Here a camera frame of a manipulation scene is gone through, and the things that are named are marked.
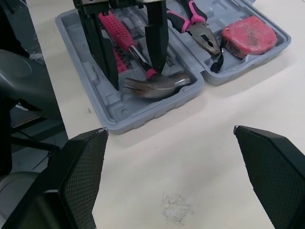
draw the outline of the toolbox compartment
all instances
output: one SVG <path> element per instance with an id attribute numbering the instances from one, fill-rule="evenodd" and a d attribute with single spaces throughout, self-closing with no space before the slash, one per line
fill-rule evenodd
<path id="1" fill-rule="evenodd" d="M 95 112 L 104 127 L 114 134 L 122 134 L 138 128 L 158 118 L 166 112 L 182 106 L 195 98 L 204 85 L 204 80 L 212 84 L 222 84 L 244 73 L 251 66 L 259 66 L 275 58 L 291 42 L 291 38 L 281 28 L 256 10 L 251 3 L 245 0 L 205 0 L 195 1 L 197 6 L 207 14 L 208 27 L 215 33 L 219 43 L 224 27 L 236 21 L 255 15 L 269 25 L 277 36 L 276 46 L 258 56 L 248 55 L 239 59 L 224 49 L 224 64 L 219 73 L 210 70 L 212 63 L 210 54 L 201 49 L 188 33 L 180 34 L 169 25 L 168 57 L 173 66 L 167 63 L 162 74 L 170 76 L 178 72 L 186 72 L 192 79 L 192 84 L 183 87 L 173 96 L 154 101 L 135 97 L 131 94 L 117 91 L 110 84 L 104 73 L 90 54 L 85 34 L 77 10 L 71 10 L 59 15 L 56 24 L 67 46 L 87 95 Z M 167 7 L 183 16 L 186 16 L 183 7 L 175 1 L 167 1 Z M 141 20 L 146 23 L 146 10 L 130 7 Z M 113 13 L 126 26 L 138 43 L 140 50 L 149 60 L 143 28 L 134 24 L 126 17 L 126 10 L 117 9 Z M 125 77 L 145 80 L 145 72 L 135 60 L 131 60 L 132 69 L 119 74 L 119 85 L 122 88 Z"/>
<path id="2" fill-rule="evenodd" d="M 226 48 L 224 48 L 224 64 L 219 73 L 214 73 L 210 70 L 211 65 L 214 63 L 210 54 L 199 48 L 198 44 L 189 34 L 180 34 L 172 27 L 172 23 L 168 20 L 169 30 L 181 41 L 181 43 L 192 53 L 194 58 L 205 69 L 205 71 L 201 73 L 207 82 L 218 85 L 241 76 L 249 67 L 254 69 L 255 67 L 274 59 L 291 43 L 291 37 L 285 31 L 252 6 L 252 3 L 254 2 L 255 0 L 195 0 L 197 7 L 208 16 L 207 27 L 215 34 L 219 44 L 221 41 L 222 30 L 226 26 L 253 15 L 257 16 L 265 24 L 270 26 L 277 36 L 275 47 L 262 55 L 247 55 L 245 58 L 240 59 L 233 56 Z M 169 0 L 166 5 L 170 10 L 188 18 L 183 7 L 178 3 L 178 1 Z M 147 20 L 145 8 L 133 8 L 133 10 L 137 14 L 141 15 L 142 20 Z"/>
<path id="3" fill-rule="evenodd" d="M 113 13 L 130 31 L 149 60 L 145 37 L 141 36 L 141 31 L 135 28 L 130 20 L 124 19 L 122 10 L 114 10 Z M 167 52 L 174 65 L 170 67 L 165 64 L 162 74 L 170 76 L 174 73 L 185 72 L 190 75 L 192 84 L 183 87 L 169 98 L 156 101 L 114 89 L 90 54 L 76 9 L 59 15 L 56 18 L 56 24 L 101 124 L 114 134 L 122 134 L 138 128 L 151 119 L 182 106 L 195 98 L 203 87 L 204 80 L 200 72 L 204 68 L 171 31 L 169 32 L 171 48 L 168 48 Z M 132 69 L 119 74 L 120 88 L 125 77 L 146 80 L 145 71 L 141 66 L 135 60 L 131 60 L 131 64 Z"/>

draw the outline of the table surface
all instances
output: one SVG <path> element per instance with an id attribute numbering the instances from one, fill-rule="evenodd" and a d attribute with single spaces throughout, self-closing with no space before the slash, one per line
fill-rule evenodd
<path id="1" fill-rule="evenodd" d="M 27 3 L 69 138 L 101 127 L 55 24 L 72 0 Z M 232 82 L 206 84 L 197 98 L 136 130 L 110 134 L 93 209 L 97 228 L 273 228 L 233 128 L 266 129 L 305 152 L 305 1 L 254 6 L 292 36 L 291 45 Z M 185 216 L 175 221 L 175 214 Z"/>

